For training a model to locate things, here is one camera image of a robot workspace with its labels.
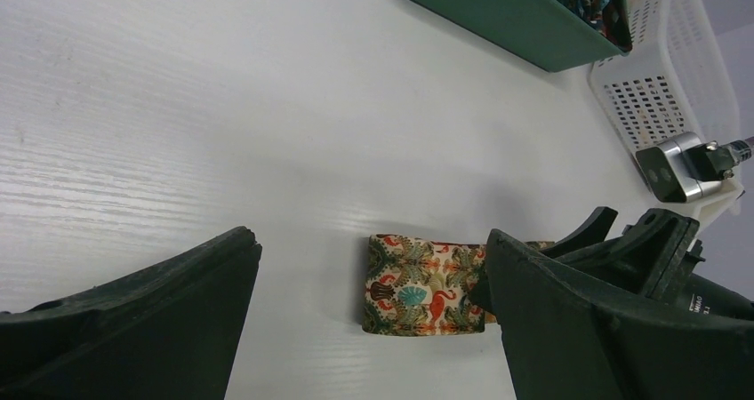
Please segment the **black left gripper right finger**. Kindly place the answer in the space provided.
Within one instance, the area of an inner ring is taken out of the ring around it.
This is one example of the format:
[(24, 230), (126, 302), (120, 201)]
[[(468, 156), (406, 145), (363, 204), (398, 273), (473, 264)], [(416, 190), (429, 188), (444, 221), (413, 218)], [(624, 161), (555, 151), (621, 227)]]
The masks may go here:
[(639, 297), (499, 229), (471, 299), (501, 327), (520, 399), (753, 396), (753, 319)]

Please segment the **orange green patterned tie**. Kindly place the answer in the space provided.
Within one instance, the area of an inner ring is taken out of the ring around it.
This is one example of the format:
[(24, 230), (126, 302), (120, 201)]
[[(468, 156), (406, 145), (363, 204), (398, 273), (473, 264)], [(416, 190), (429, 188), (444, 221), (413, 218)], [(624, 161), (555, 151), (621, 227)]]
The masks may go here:
[(396, 337), (484, 332), (496, 318), (469, 293), (485, 274), (485, 257), (484, 244), (370, 236), (362, 330)]

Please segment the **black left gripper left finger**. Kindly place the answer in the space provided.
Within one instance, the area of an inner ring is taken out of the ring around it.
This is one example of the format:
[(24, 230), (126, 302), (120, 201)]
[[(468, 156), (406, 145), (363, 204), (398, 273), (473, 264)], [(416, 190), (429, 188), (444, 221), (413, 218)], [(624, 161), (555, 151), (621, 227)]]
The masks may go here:
[(4, 399), (222, 399), (261, 244), (237, 227), (173, 258), (1, 315)]

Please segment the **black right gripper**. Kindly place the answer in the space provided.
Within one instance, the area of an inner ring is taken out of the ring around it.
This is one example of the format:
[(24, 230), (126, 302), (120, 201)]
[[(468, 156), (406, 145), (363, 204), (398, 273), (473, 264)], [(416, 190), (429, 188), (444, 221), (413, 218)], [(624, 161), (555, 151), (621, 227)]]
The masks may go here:
[(569, 236), (541, 253), (639, 297), (696, 314), (753, 319), (753, 301), (694, 273), (704, 262), (699, 221), (652, 208), (609, 239), (618, 212), (597, 207)]

